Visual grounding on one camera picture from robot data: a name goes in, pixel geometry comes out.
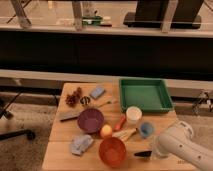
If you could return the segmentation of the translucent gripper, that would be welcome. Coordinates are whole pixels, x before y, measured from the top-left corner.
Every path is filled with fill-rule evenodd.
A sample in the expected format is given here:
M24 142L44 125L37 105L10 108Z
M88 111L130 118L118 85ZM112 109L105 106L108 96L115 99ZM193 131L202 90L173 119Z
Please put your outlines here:
M165 148L160 144L157 136L153 136L150 142L150 149L152 151L152 155L156 158L163 159L169 156L169 152L165 150Z

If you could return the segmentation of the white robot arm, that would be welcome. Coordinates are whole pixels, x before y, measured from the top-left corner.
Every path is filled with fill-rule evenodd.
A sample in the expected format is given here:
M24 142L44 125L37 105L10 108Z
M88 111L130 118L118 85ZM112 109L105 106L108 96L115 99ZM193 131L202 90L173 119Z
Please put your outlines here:
M213 171L213 151L194 143L193 136L193 128L187 122L175 122L154 138L152 152L158 158L173 154L201 171Z

